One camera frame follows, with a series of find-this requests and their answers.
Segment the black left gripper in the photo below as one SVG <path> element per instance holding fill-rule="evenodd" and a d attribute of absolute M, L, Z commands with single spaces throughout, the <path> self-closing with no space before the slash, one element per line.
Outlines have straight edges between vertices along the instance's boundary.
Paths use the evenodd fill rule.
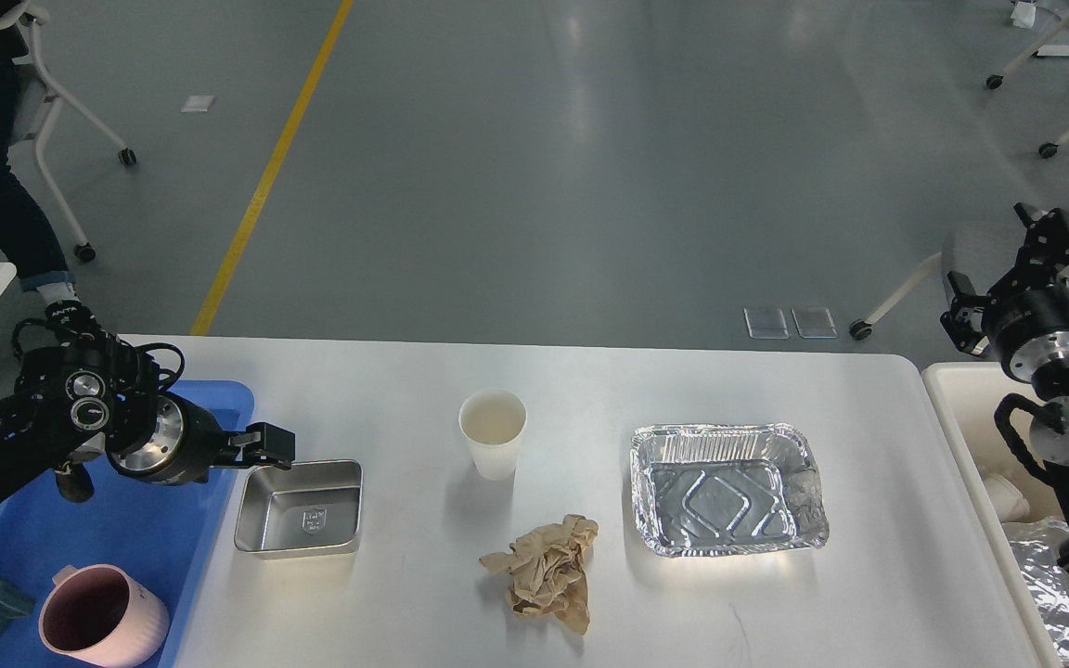
<path fill-rule="evenodd" d="M 156 428 L 131 454 L 109 454 L 117 472 L 136 481 L 183 485 L 208 481 L 208 470 L 272 466 L 290 470 L 296 434 L 259 422 L 245 431 L 224 431 L 213 414 L 174 393 L 157 401 Z"/>

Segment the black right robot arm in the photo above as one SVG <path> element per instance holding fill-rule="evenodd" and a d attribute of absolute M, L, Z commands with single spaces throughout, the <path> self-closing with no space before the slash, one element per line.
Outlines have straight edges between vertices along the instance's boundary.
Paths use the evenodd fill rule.
<path fill-rule="evenodd" d="M 1069 211 L 1014 203 L 1024 239 L 1010 269 L 974 283 L 947 263 L 939 323 L 956 349 L 991 356 L 1035 397 L 1002 397 L 994 426 L 1014 460 L 1050 487 L 1069 528 Z M 1058 566 L 1069 575 L 1069 540 Z"/>

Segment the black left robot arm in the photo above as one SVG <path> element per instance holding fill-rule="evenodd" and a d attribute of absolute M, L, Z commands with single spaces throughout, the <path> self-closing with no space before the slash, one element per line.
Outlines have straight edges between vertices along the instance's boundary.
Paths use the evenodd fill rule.
<path fill-rule="evenodd" d="M 94 486 L 84 446 L 95 436 L 118 473 L 157 485 L 204 482 L 212 469 L 293 466 L 293 432 L 264 422 L 224 430 L 173 391 L 181 369 L 154 359 L 173 345 L 133 346 L 113 333 L 77 337 L 57 325 L 50 330 L 64 345 L 12 345 L 20 372 L 12 397 L 0 399 L 0 504 L 47 470 L 65 499 L 86 502 Z"/>

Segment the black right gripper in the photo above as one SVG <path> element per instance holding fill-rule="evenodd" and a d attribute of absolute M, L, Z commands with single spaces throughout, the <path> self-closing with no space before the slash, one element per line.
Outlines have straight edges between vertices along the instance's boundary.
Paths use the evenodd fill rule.
<path fill-rule="evenodd" d="M 998 280 L 1000 300 L 976 293 L 962 271 L 947 271 L 939 323 L 959 352 L 983 358 L 991 342 L 1006 375 L 1031 383 L 1040 368 L 1069 360 L 1069 212 L 1018 202 L 1014 214 L 1025 238 Z"/>

